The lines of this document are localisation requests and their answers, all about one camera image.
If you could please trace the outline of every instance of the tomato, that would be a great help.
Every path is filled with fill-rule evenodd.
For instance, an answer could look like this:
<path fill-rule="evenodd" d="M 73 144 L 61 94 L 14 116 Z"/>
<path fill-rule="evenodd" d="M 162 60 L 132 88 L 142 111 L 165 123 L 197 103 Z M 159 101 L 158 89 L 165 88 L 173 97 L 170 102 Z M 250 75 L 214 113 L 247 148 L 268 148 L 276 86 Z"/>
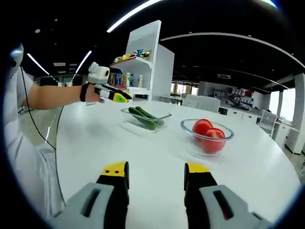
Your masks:
<path fill-rule="evenodd" d="M 209 129 L 206 134 L 208 137 L 225 138 L 224 132 L 218 128 Z M 207 154 L 215 154 L 224 148 L 225 141 L 202 139 L 201 147 Z"/>
<path fill-rule="evenodd" d="M 200 135 L 206 135 L 206 132 L 213 128 L 212 123 L 207 119 L 199 119 L 193 126 L 193 131 Z"/>

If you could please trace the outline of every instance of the cable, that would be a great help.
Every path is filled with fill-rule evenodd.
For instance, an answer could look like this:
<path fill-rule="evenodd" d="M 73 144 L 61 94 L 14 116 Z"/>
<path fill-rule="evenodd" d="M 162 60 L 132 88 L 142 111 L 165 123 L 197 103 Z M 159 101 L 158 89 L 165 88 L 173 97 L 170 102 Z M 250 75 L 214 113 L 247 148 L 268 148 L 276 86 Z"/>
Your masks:
<path fill-rule="evenodd" d="M 64 204 L 64 206 L 66 206 L 66 203 L 65 203 L 65 200 L 64 200 L 64 198 L 63 198 L 62 191 L 61 191 L 61 184 L 60 184 L 60 182 L 59 182 L 59 177 L 58 177 L 56 148 L 55 148 L 54 146 L 52 146 L 51 143 L 48 142 L 48 141 L 44 138 L 44 136 L 42 136 L 42 134 L 40 133 L 38 127 L 36 126 L 36 123 L 35 123 L 35 121 L 34 121 L 34 119 L 33 119 L 33 117 L 32 117 L 31 111 L 30 111 L 29 100 L 28 100 L 28 94 L 27 94 L 27 89 L 26 89 L 26 86 L 25 86 L 25 80 L 24 80 L 24 74 L 23 74 L 23 69 L 22 69 L 22 68 L 21 68 L 21 73 L 22 73 L 23 85 L 24 85 L 24 92 L 25 92 L 25 97 L 26 97 L 26 100 L 27 100 L 27 106 L 28 106 L 28 108 L 29 108 L 30 118 L 32 119 L 33 124 L 34 124 L 34 126 L 35 126 L 37 132 L 39 133 L 39 135 L 40 135 L 40 136 L 41 136 L 41 137 L 42 137 L 42 138 L 43 138 L 43 139 L 44 139 L 44 140 L 54 149 L 54 150 L 55 150 L 55 166 L 56 166 L 56 177 L 57 177 L 57 182 L 58 182 L 58 188 L 59 188 L 59 190 L 60 190 L 60 194 L 61 194 L 61 198 L 62 198 L 63 204 Z M 58 117 L 56 133 L 57 133 L 57 129 L 58 129 L 58 124 L 59 124 L 59 119 L 60 119 L 60 117 L 61 117 L 61 113 L 60 113 L 60 115 L 59 115 L 59 117 Z"/>
<path fill-rule="evenodd" d="M 65 106 L 62 106 L 61 112 L 60 112 L 59 117 L 58 117 L 58 121 L 57 121 L 57 125 L 56 125 L 56 135 L 57 135 L 57 131 L 58 131 L 59 120 L 60 120 L 60 118 L 61 118 L 61 113 L 62 113 L 62 110 L 63 110 L 64 107 L 65 107 Z M 55 151 L 55 166 L 56 166 L 56 175 L 57 175 L 58 187 L 59 187 L 59 190 L 60 190 L 60 192 L 61 192 L 61 198 L 62 198 L 63 204 L 66 206 L 66 202 L 65 202 L 65 200 L 64 200 L 64 198 L 63 198 L 62 191 L 61 191 L 61 184 L 60 184 L 59 178 L 58 178 L 58 170 L 57 170 L 57 153 L 56 153 L 56 151 Z"/>
<path fill-rule="evenodd" d="M 54 146 L 51 145 L 50 142 L 48 142 L 44 136 L 42 136 L 42 134 L 40 133 L 38 127 L 36 126 L 36 123 L 32 117 L 32 114 L 31 114 L 31 111 L 30 111 L 30 106 L 29 106 L 29 100 L 28 100 L 28 94 L 27 94 L 27 89 L 26 89 L 26 86 L 25 86 L 25 80 L 24 80 L 24 74 L 23 74 L 23 69 L 21 68 L 21 73 L 22 73 L 22 78 L 23 78 L 23 85 L 24 85 L 24 92 L 25 92 L 25 97 L 26 97 L 26 100 L 27 100 L 27 106 L 28 106 L 28 109 L 29 109 L 29 114 L 30 114 L 30 118 L 32 119 L 33 121 L 33 124 L 38 132 L 38 134 L 46 141 L 46 143 L 48 143 L 55 151 L 56 151 L 56 148 Z"/>

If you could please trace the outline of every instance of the green cucumber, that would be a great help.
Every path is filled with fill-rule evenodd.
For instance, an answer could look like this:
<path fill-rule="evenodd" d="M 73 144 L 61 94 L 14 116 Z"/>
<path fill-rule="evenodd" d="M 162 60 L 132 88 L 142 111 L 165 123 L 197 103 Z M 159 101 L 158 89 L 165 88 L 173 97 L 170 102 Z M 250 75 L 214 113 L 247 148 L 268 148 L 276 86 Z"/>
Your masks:
<path fill-rule="evenodd" d="M 147 118 L 144 114 L 142 114 L 142 112 L 135 109 L 134 107 L 129 107 L 128 111 L 131 114 L 138 115 L 138 116 L 141 116 L 143 118 Z M 157 128 L 157 122 L 145 120 L 145 119 L 138 118 L 138 117 L 135 117 L 135 118 L 138 119 L 139 122 L 141 122 L 142 124 L 144 124 L 146 127 L 148 127 L 151 130 L 155 130 Z"/>
<path fill-rule="evenodd" d="M 140 111 L 142 114 L 144 114 L 146 117 L 151 118 L 151 119 L 157 119 L 158 120 L 158 125 L 164 125 L 164 121 L 160 120 L 159 118 L 156 118 L 155 116 L 151 115 L 150 113 L 146 112 L 145 110 L 143 110 L 141 107 L 136 106 L 136 108 L 138 111 Z"/>

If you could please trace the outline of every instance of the white chair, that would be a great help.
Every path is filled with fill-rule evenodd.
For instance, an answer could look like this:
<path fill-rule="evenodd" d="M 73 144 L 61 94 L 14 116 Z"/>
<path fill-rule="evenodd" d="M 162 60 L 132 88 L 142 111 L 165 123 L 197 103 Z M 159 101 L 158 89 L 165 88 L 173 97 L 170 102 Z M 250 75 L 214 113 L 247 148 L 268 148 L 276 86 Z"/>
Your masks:
<path fill-rule="evenodd" d="M 187 94 L 182 103 L 182 106 L 188 106 L 196 109 L 218 113 L 220 100 L 207 96 Z"/>
<path fill-rule="evenodd" d="M 267 112 L 263 110 L 259 126 L 270 136 L 272 137 L 273 131 L 275 129 L 276 114 Z"/>

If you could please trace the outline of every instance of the white shirt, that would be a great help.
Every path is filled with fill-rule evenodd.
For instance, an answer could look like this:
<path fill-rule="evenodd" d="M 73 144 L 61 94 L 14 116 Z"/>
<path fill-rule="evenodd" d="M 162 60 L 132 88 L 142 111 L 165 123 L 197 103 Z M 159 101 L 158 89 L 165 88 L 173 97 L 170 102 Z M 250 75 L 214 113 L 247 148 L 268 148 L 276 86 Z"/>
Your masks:
<path fill-rule="evenodd" d="M 23 74 L 28 94 L 33 80 L 24 71 Z M 19 68 L 6 85 L 4 98 L 6 147 L 12 168 L 23 192 L 38 213 L 46 219 L 55 213 L 51 209 L 51 196 L 53 196 L 51 190 L 53 187 L 50 183 L 50 176 L 54 180 L 54 174 L 51 174 L 49 170 L 50 163 L 51 167 L 55 167 L 55 160 L 49 159 L 55 158 L 55 152 L 49 154 L 51 156 L 44 156 L 22 133 L 18 120 L 18 107 L 25 99 L 24 83 L 21 68 Z"/>

